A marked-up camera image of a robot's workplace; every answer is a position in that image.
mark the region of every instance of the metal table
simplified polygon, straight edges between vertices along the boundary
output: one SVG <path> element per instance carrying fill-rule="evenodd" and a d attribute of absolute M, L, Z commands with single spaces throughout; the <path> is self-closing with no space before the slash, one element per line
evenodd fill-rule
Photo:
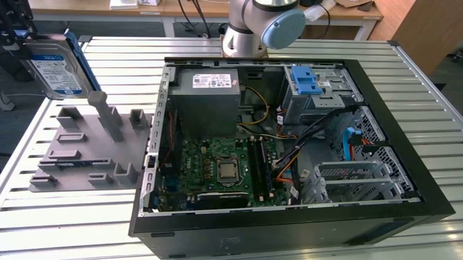
<path fill-rule="evenodd" d="M 219 56 L 218 39 L 94 37 L 83 44 L 93 70 L 119 113 L 154 112 L 166 56 Z M 265 259 L 462 259 L 463 118 L 401 48 L 386 42 L 295 42 L 271 57 L 357 59 L 410 137 L 457 214 L 377 245 L 239 255 Z M 127 235 L 134 190 L 29 192 L 30 178 L 59 123 L 61 106 L 97 113 L 86 100 L 46 100 L 0 175 L 0 255 L 13 259 L 157 259 Z"/>

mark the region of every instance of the black cable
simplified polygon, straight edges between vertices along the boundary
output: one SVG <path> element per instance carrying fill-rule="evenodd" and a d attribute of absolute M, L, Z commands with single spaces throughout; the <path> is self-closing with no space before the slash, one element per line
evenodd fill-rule
<path fill-rule="evenodd" d="M 202 34 L 197 31 L 197 27 L 194 26 L 194 24 L 191 23 L 191 21 L 190 21 L 190 19 L 189 19 L 186 10 L 183 9 L 182 1 L 181 1 L 181 0 L 178 0 L 178 1 L 179 1 L 179 5 L 181 5 L 181 9 L 182 9 L 183 16 L 186 17 L 187 22 L 189 22 L 190 26 L 193 27 L 193 30 L 195 31 L 198 37 L 202 37 Z"/>
<path fill-rule="evenodd" d="M 291 164 L 291 178 L 293 178 L 295 189 L 299 192 L 299 196 L 298 198 L 295 198 L 295 202 L 293 203 L 293 205 L 298 205 L 301 204 L 301 197 L 302 197 L 302 182 L 299 179 L 299 172 L 298 172 L 298 159 Z"/>
<path fill-rule="evenodd" d="M 327 29 L 325 30 L 325 34 L 323 34 L 323 36 L 315 38 L 315 39 L 325 39 L 325 37 L 327 36 L 329 30 L 330 30 L 330 26 L 331 26 L 331 15 L 330 15 L 329 10 L 327 10 L 327 9 L 325 8 L 325 6 L 322 5 L 321 0 L 318 0 L 317 3 L 319 4 L 319 6 L 325 9 L 325 11 L 326 11 L 327 14 L 329 14 L 329 25 L 327 25 Z"/>
<path fill-rule="evenodd" d="M 209 24 L 206 22 L 206 18 L 205 18 L 205 14 L 203 14 L 203 10 L 202 10 L 202 6 L 201 3 L 198 2 L 198 0 L 193 0 L 194 5 L 197 7 L 198 13 L 201 14 L 202 20 L 205 22 L 205 26 L 206 26 L 206 30 L 207 30 L 207 34 L 209 34 L 209 38 L 211 38 L 211 30 L 209 28 Z"/>
<path fill-rule="evenodd" d="M 314 134 L 317 134 L 319 131 L 325 129 L 325 124 L 327 121 L 338 116 L 342 113 L 349 113 L 360 109 L 360 105 L 352 105 L 345 108 L 339 108 L 333 110 L 329 114 L 326 114 L 323 117 L 321 117 L 305 130 L 305 132 L 301 134 L 294 149 L 281 157 L 277 164 L 281 164 L 283 161 L 286 161 L 289 158 L 294 156 L 294 154 L 301 150 L 301 148 L 306 145 L 305 141 L 307 138 L 313 137 Z"/>
<path fill-rule="evenodd" d="M 181 23 L 183 27 L 187 29 L 186 31 L 193 31 L 193 29 L 187 26 L 187 23 Z"/>

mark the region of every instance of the yellow wire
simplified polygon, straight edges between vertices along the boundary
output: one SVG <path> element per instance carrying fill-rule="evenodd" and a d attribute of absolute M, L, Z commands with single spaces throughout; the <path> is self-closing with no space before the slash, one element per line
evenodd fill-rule
<path fill-rule="evenodd" d="M 259 98 L 262 99 L 262 101 L 265 102 L 266 104 L 266 113 L 263 115 L 263 118 L 255 122 L 246 122 L 246 123 L 238 123 L 238 125 L 241 126 L 250 126 L 250 125 L 257 125 L 259 124 L 261 122 L 263 122 L 266 119 L 267 119 L 267 116 L 269 116 L 269 112 L 270 112 L 270 108 L 269 108 L 269 104 L 267 104 L 267 101 L 266 99 L 263 98 L 263 96 L 261 95 L 261 93 L 251 87 L 246 87 L 247 89 L 250 89 L 258 96 Z"/>

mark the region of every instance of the ram slot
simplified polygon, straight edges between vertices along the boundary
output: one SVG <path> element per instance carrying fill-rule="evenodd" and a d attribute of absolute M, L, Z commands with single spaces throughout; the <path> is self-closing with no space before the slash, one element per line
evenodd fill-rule
<path fill-rule="evenodd" d="M 254 197 L 258 201 L 262 202 L 270 194 L 267 184 L 269 164 L 266 158 L 266 150 L 261 140 L 249 140 L 247 152 L 250 157 Z"/>

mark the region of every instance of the power supply label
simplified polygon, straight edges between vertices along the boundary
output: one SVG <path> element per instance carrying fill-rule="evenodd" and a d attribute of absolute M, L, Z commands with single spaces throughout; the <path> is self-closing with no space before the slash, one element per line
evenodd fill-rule
<path fill-rule="evenodd" d="M 233 76 L 230 74 L 195 74 L 194 88 L 231 88 Z"/>
<path fill-rule="evenodd" d="M 31 62 L 55 92 L 71 95 L 82 93 L 75 75 L 66 69 L 67 62 L 62 55 L 34 55 Z"/>

